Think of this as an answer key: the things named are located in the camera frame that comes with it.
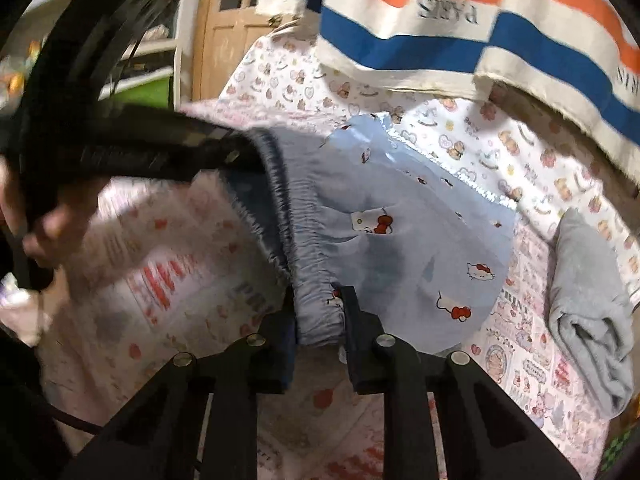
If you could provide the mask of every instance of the wooden door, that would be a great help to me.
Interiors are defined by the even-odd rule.
[[[200,0],[194,38],[193,99],[218,97],[242,56],[271,30],[256,0]]]

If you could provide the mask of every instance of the metal bolt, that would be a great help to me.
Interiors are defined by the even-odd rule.
[[[240,152],[238,150],[233,150],[226,156],[225,164],[231,164],[239,156],[240,156]]]
[[[451,354],[451,360],[460,366],[468,365],[469,361],[471,361],[471,357],[466,352],[453,352]]]
[[[255,333],[255,334],[249,334],[246,337],[246,343],[249,346],[262,346],[267,342],[267,340],[265,338],[263,338],[260,334]]]
[[[396,338],[393,337],[391,334],[380,334],[376,338],[376,343],[378,344],[378,346],[389,348],[390,346],[393,346],[396,344]]]
[[[189,366],[192,360],[193,357],[191,354],[187,354],[187,352],[180,352],[174,356],[174,366]]]

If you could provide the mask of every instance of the black cable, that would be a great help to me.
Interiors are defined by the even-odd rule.
[[[111,87],[111,92],[109,94],[109,97],[113,97],[113,95],[116,93],[116,87],[118,86],[118,83],[122,78],[122,74],[124,74],[124,71],[127,68],[129,68],[129,65],[131,64],[131,60],[136,55],[136,50],[140,46],[140,43],[142,43],[142,38],[144,37],[145,37],[144,34],[140,36],[140,39],[136,41],[136,44],[133,46],[133,49],[131,49],[131,54],[129,54],[129,57],[127,57],[127,59],[125,60],[124,65],[122,66],[122,70],[120,70],[120,73],[118,74],[118,78],[116,79],[115,83],[113,83],[113,87]]]
[[[96,435],[100,433],[102,429],[101,426],[97,424],[93,424],[92,422],[87,422],[86,420],[82,420],[81,418],[77,418],[67,412],[63,412],[59,410],[52,404],[47,402],[43,396],[35,393],[28,386],[22,383],[22,381],[15,376],[15,374],[6,367],[3,368],[3,373],[10,377],[12,380],[12,384],[15,385],[33,404],[36,408],[39,408],[41,412],[45,412],[52,418],[55,418],[57,421],[62,422],[62,424],[66,424],[69,427],[75,428],[76,430],[84,431],[85,433]]]

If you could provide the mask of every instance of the cartoon print fabric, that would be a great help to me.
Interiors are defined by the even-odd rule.
[[[213,100],[190,104],[187,111],[238,128],[279,123],[321,137],[343,122],[339,116],[302,112],[295,104],[274,110]],[[348,232],[353,233],[351,225]],[[581,477],[591,480],[607,421],[545,327],[553,251],[522,218],[512,245],[508,277],[492,314],[463,349],[536,421]],[[172,291],[159,278],[158,264],[166,268],[164,263],[178,261],[177,256],[196,267],[184,278],[171,274]],[[478,263],[466,262],[465,269]],[[428,262],[427,277],[430,267]],[[177,351],[204,356],[255,331],[284,291],[215,174],[201,174],[189,189],[113,179],[100,196],[84,247],[66,270],[72,301],[39,348],[44,387],[54,405],[96,424],[105,423]],[[155,278],[169,299],[166,316],[157,323],[141,309],[140,295],[130,286],[137,280],[127,281],[130,273]],[[462,324],[450,317],[449,322]],[[444,464],[433,399],[430,407]],[[87,441],[87,435],[69,428],[65,434],[74,450]],[[290,394],[261,399],[258,478],[380,480],[383,435],[382,397],[353,393],[337,349],[300,348]],[[440,478],[447,478],[444,467]]]
[[[342,335],[335,283],[353,285],[364,310],[421,352],[451,348],[489,315],[506,277],[513,202],[480,195],[423,156],[389,114],[352,116],[322,141],[288,128],[243,135],[270,185],[247,200],[256,176],[222,175],[268,259],[284,252],[302,344]],[[283,250],[269,250],[270,222]]]
[[[260,38],[221,97],[308,117],[333,114],[344,121],[387,111],[403,139],[436,157],[451,173],[516,200],[518,211],[545,240],[553,239],[564,211],[577,208],[610,242],[632,302],[640,301],[640,246],[622,219],[640,218],[640,202],[575,127],[501,85],[494,85],[491,101],[484,103],[373,88],[320,65],[315,50],[315,40],[292,34]],[[269,94],[254,91],[248,83],[256,76],[265,78],[260,67],[267,65]],[[294,75],[300,71],[304,82],[296,83]],[[190,106],[207,113],[204,103]]]

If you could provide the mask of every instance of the black metal frame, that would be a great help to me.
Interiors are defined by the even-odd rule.
[[[30,1],[0,0],[0,44]],[[202,169],[263,171],[255,148],[228,128],[166,110],[95,103],[109,70],[166,1],[73,0],[60,17],[18,111],[0,123],[0,151],[20,174],[30,223],[53,208],[59,184],[78,178],[191,180]],[[28,260],[19,240],[10,241],[18,284],[36,290],[49,285],[52,273]],[[467,354],[445,359],[417,352],[360,310],[353,287],[339,292],[354,389],[385,395],[386,480],[438,477],[427,391],[436,399],[451,480],[578,478]],[[266,316],[257,335],[207,358],[178,354],[66,466],[61,479],[193,479],[210,393],[200,478],[255,479],[255,396],[286,389],[294,353],[289,291],[283,310]],[[33,403],[35,412],[39,403]],[[623,471],[616,480],[631,475]]]
[[[339,289],[351,383],[385,397],[385,480],[436,480],[427,392],[436,400],[450,480],[578,480],[577,471],[468,354],[421,352],[386,334],[351,286]],[[295,357],[293,294],[257,334],[222,354],[181,353],[166,364],[72,460],[60,480],[257,478],[256,393],[281,394]],[[202,464],[196,460],[212,395]]]

